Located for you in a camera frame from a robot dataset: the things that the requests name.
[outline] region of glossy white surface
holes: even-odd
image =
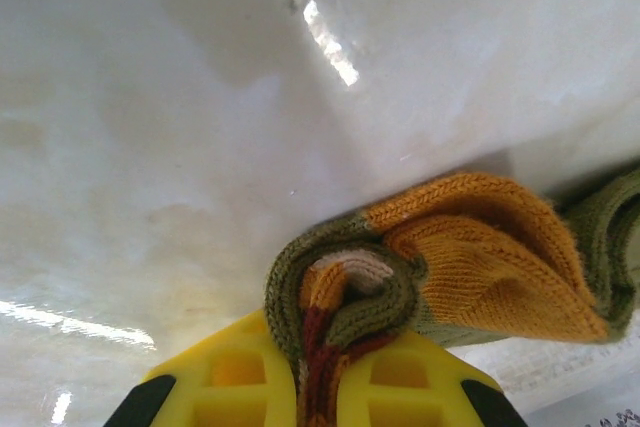
[[[0,0],[0,415],[100,425],[309,225],[640,154],[640,0]]]

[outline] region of yellow plastic object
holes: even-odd
[[[293,377],[261,311],[159,365],[176,382],[152,427],[295,427]],[[339,427],[482,427],[460,382],[500,390],[488,375],[407,333],[343,374]]]

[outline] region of folded sock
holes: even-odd
[[[625,185],[615,189],[620,205],[609,208],[620,246],[637,224],[621,212],[633,191]],[[587,199],[568,213],[574,228],[584,227],[583,252],[600,249],[587,262],[598,272],[585,273],[572,233],[548,203],[482,173],[409,189],[293,240],[267,279],[265,314],[296,379],[298,425],[334,425],[341,373],[403,329],[444,346],[511,335],[618,338],[635,289],[602,230],[608,222],[584,222],[600,218],[604,203]]]

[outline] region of black rubber edge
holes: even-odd
[[[175,383],[174,376],[160,375],[134,387],[104,427],[151,427]]]
[[[485,427],[527,427],[502,392],[477,380],[463,380],[461,385]]]

